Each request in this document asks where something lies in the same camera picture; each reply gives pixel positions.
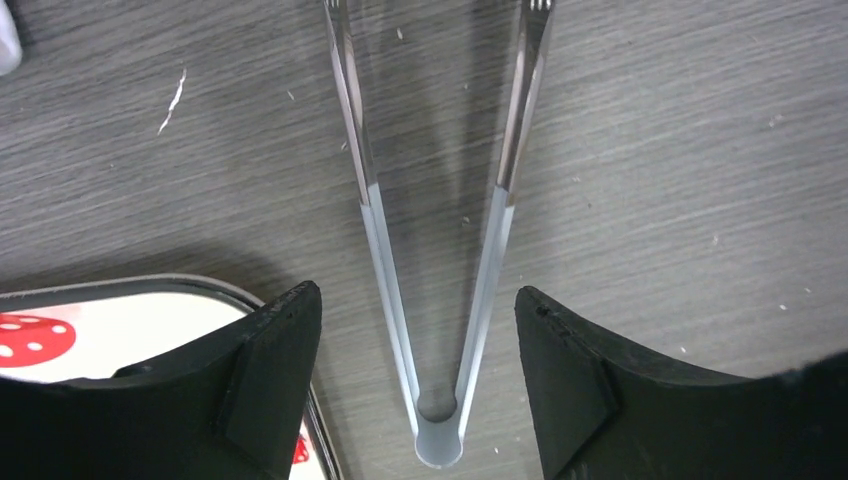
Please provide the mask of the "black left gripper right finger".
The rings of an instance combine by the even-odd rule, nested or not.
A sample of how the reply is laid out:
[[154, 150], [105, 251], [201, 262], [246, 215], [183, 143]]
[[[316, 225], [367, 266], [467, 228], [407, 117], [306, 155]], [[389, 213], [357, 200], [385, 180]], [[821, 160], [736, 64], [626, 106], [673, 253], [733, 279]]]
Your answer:
[[843, 479], [847, 356], [745, 378], [638, 344], [532, 286], [515, 300], [547, 479]]

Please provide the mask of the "silver metal tongs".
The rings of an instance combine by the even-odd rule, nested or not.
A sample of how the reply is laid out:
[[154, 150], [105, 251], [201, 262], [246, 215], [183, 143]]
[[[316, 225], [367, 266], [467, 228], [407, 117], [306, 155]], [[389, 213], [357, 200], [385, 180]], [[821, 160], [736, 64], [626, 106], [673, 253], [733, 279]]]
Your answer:
[[330, 58], [418, 459], [463, 455], [552, 1], [327, 1]]

